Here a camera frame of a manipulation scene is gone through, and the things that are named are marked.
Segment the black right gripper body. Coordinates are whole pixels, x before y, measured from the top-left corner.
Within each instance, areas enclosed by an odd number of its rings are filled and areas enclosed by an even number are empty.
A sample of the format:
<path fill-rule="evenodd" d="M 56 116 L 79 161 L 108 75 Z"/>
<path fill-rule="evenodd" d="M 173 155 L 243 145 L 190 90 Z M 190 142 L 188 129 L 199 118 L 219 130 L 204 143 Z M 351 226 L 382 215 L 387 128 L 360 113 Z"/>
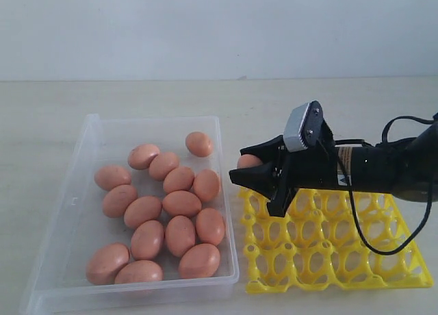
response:
<path fill-rule="evenodd" d="M 334 190 L 337 185 L 337 162 L 333 133 L 323 121 L 314 147 L 290 153 L 285 144 L 275 159 L 274 192 L 268 202 L 271 216 L 285 216 L 290 203 L 301 188 Z"/>

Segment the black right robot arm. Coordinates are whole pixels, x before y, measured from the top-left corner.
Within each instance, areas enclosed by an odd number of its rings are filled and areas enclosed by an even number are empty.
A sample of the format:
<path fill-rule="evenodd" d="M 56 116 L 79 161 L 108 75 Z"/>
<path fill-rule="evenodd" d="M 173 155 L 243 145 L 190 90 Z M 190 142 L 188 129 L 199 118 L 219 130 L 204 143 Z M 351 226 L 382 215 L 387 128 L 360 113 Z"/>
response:
<path fill-rule="evenodd" d="M 283 217 L 300 189 L 380 192 L 409 201 L 437 198 L 437 119 L 417 119 L 427 129 L 415 138 L 334 140 L 321 114 L 309 114 L 265 143 L 241 149 L 261 164 L 229 172 L 233 184 L 268 199 L 268 213 Z"/>

